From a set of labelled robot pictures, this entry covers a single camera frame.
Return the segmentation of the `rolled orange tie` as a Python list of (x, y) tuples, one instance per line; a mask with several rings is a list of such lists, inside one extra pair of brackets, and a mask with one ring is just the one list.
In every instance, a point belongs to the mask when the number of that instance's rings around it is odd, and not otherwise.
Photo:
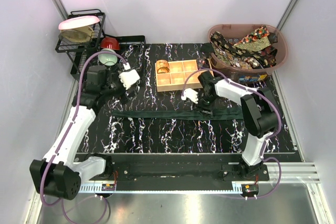
[(157, 74), (170, 73), (169, 62), (166, 60), (158, 60), (156, 62), (156, 73)]

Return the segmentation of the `beige plate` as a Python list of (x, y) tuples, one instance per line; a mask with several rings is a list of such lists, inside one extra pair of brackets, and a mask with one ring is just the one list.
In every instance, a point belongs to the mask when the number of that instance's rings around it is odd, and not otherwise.
[(61, 30), (58, 37), (59, 39), (65, 39), (73, 43), (86, 43), (91, 41), (93, 35), (94, 30), (90, 26), (83, 26)]

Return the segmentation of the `wooden compartment box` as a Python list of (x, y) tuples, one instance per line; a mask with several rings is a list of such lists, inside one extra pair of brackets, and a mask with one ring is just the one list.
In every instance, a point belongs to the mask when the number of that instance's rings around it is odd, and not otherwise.
[(197, 67), (197, 60), (168, 61), (170, 73), (157, 74), (155, 63), (155, 79), (158, 92), (182, 90), (187, 78), (186, 88), (201, 89), (198, 76), (203, 72)]

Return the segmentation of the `pink plate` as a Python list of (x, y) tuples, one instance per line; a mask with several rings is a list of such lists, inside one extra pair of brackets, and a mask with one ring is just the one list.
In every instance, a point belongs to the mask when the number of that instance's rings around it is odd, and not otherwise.
[(64, 20), (58, 25), (59, 30), (68, 30), (79, 27), (90, 26), (100, 21), (97, 16), (80, 16)]

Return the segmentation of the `light green bowl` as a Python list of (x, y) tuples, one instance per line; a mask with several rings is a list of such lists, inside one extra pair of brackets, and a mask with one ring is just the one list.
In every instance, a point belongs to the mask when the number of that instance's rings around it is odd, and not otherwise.
[(111, 67), (118, 62), (118, 57), (115, 55), (115, 51), (113, 49), (105, 48), (101, 50), (98, 60), (101, 64)]

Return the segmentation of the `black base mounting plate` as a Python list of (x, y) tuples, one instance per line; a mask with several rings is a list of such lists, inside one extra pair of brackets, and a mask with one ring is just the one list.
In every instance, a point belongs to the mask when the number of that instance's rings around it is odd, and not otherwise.
[(247, 166), (241, 154), (101, 154), (110, 158), (109, 171), (118, 174), (117, 181), (138, 178), (211, 177), (222, 180), (266, 182), (268, 168), (264, 163)]

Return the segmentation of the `black marble pattern mat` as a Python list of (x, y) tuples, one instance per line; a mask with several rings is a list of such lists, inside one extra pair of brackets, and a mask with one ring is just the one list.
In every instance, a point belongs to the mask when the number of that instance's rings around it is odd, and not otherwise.
[[(131, 47), (125, 58), (139, 71), (140, 59)], [(240, 153), (248, 132), (242, 120), (184, 121), (175, 119), (117, 118), (117, 111), (191, 110), (179, 91), (158, 92), (155, 62), (208, 59), (200, 44), (148, 44), (143, 52), (144, 73), (128, 103), (111, 99), (86, 131), (77, 152), (83, 153)]]

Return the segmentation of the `red bowl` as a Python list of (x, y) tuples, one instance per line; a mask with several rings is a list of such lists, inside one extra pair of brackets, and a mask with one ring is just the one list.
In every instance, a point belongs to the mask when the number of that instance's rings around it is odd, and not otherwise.
[(100, 43), (100, 47), (102, 49), (112, 49), (112, 50), (120, 50), (120, 44), (118, 42), (118, 40), (116, 38), (112, 38), (112, 37), (105, 37), (101, 43)]

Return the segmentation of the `rolled dark patterned tie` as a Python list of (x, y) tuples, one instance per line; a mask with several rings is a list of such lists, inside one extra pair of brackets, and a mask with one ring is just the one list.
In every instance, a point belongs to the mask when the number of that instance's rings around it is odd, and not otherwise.
[(209, 60), (205, 58), (197, 62), (197, 67), (198, 69), (209, 69), (211, 66)]

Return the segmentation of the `brown plastic basket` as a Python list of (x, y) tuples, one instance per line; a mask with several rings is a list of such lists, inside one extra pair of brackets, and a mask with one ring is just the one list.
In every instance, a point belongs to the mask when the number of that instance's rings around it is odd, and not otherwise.
[(215, 25), (208, 38), (212, 67), (238, 83), (269, 79), (288, 57), (282, 33), (269, 25)]

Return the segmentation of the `pile of patterned ties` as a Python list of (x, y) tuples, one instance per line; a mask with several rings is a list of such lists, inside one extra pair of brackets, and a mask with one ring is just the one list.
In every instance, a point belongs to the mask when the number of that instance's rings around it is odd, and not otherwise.
[(219, 31), (210, 35), (214, 54), (224, 64), (240, 69), (265, 69), (276, 65), (278, 42), (275, 33), (265, 25), (260, 26), (242, 39), (227, 39)]

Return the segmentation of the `blue yellow small box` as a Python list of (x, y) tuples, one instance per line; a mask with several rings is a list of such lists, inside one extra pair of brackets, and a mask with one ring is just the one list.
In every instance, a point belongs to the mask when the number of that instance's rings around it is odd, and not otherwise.
[(265, 79), (268, 78), (267, 74), (261, 74), (257, 76), (241, 76), (238, 78), (239, 83), (248, 83), (248, 82), (259, 82), (259, 81), (264, 81)]

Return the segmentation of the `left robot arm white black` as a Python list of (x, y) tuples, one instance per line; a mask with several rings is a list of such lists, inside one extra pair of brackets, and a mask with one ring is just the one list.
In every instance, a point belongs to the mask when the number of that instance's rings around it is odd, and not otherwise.
[(107, 180), (115, 175), (112, 158), (90, 154), (75, 164), (77, 149), (102, 107), (113, 97), (121, 97), (139, 80), (128, 63), (115, 71), (104, 65), (91, 66), (79, 80), (69, 117), (55, 143), (41, 160), (33, 160), (29, 171), (41, 201), (45, 196), (73, 200), (80, 186), (92, 178)]

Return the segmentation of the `aluminium rail frame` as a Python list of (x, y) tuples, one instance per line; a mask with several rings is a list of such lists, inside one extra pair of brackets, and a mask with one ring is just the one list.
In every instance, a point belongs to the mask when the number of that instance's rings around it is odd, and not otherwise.
[(316, 184), (320, 181), (315, 167), (304, 163), (265, 163), (269, 180), (242, 181), (222, 180), (211, 177), (179, 177), (179, 178), (138, 178), (132, 181), (117, 181), (118, 174), (108, 179), (92, 178), (82, 184), (79, 193), (94, 194), (246, 194), (257, 195), (262, 184), (272, 187), (280, 183)]

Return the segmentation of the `dark green fern tie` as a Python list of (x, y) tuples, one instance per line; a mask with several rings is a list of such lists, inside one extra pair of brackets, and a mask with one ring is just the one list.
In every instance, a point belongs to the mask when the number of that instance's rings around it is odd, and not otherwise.
[(117, 118), (137, 119), (175, 119), (186, 121), (227, 121), (243, 120), (241, 108), (225, 108), (212, 111), (212, 115), (203, 114), (200, 110), (183, 111), (117, 111), (111, 112)]

